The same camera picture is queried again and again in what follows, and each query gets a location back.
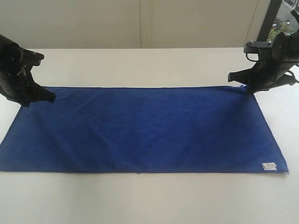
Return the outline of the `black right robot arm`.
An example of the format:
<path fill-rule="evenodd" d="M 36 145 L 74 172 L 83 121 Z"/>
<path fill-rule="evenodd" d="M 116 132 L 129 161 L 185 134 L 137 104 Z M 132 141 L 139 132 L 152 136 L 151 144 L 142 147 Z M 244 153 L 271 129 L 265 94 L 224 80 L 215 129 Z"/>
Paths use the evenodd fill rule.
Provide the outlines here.
<path fill-rule="evenodd" d="M 247 86 L 250 93 L 268 91 L 284 85 L 294 85 L 299 81 L 291 71 L 299 65 L 299 33 L 291 35 L 279 33 L 273 41 L 254 42 L 245 44 L 245 56 L 257 54 L 257 60 L 252 68 L 230 72 L 229 82 L 238 82 Z"/>

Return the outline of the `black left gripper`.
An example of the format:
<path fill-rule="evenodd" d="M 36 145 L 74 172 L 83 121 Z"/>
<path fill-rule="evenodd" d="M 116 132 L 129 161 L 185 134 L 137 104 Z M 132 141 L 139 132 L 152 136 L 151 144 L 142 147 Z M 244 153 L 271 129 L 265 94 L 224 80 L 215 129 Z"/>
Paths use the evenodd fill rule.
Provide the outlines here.
<path fill-rule="evenodd" d="M 56 95 L 34 82 L 32 67 L 22 67 L 18 72 L 0 69 L 0 94 L 7 100 L 29 107 L 31 103 L 54 103 Z"/>

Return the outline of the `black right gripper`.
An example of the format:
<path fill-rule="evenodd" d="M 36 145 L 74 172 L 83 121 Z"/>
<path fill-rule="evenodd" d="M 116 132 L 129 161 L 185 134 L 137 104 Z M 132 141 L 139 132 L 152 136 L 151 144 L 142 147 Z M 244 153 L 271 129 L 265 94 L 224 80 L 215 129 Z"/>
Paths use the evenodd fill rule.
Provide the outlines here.
<path fill-rule="evenodd" d="M 284 85 L 294 85 L 296 84 L 296 77 L 291 68 L 295 65 L 295 62 L 286 62 L 262 66 L 261 69 L 254 71 L 250 75 L 249 82 L 247 79 L 248 70 L 230 72 L 228 74 L 228 82 L 235 81 L 247 84 L 248 93 L 268 91 Z"/>

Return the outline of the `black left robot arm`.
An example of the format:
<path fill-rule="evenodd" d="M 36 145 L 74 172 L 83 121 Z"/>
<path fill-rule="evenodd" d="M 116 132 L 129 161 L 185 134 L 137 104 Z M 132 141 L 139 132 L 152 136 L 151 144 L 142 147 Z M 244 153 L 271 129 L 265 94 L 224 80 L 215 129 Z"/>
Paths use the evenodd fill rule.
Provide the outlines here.
<path fill-rule="evenodd" d="M 39 101 L 54 103 L 55 93 L 37 84 L 31 74 L 31 69 L 40 66 L 43 59 L 43 54 L 24 49 L 1 35 L 0 94 L 24 107 Z"/>

